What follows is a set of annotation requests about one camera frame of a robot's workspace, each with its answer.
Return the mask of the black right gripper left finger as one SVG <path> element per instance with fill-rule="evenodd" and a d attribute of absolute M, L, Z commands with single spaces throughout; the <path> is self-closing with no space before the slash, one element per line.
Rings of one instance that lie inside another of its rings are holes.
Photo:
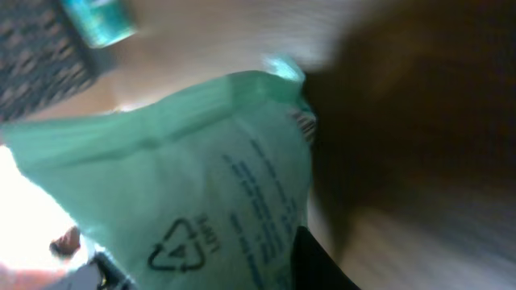
<path fill-rule="evenodd" d="M 97 290 L 136 290 L 135 285 L 125 276 L 103 252 L 98 252 L 91 260 L 98 267 L 101 282 Z"/>

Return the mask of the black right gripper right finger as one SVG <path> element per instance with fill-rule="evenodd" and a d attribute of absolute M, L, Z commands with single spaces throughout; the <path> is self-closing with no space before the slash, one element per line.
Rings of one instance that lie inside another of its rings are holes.
<path fill-rule="evenodd" d="M 297 228 L 291 269 L 294 290 L 360 290 L 304 226 Z"/>

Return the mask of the teal wet wipes pack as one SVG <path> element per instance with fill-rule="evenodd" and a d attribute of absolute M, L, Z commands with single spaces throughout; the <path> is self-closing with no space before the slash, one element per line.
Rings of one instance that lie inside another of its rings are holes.
<path fill-rule="evenodd" d="M 12 123 L 2 138 L 138 289 L 290 289 L 316 120 L 301 69 L 267 65 L 129 112 Z"/>

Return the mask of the small teal tissue pack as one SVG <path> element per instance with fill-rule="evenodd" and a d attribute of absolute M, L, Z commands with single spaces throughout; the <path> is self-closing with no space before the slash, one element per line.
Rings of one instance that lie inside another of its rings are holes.
<path fill-rule="evenodd" d="M 136 33 L 123 0 L 60 0 L 60 4 L 91 48 L 105 48 Z"/>

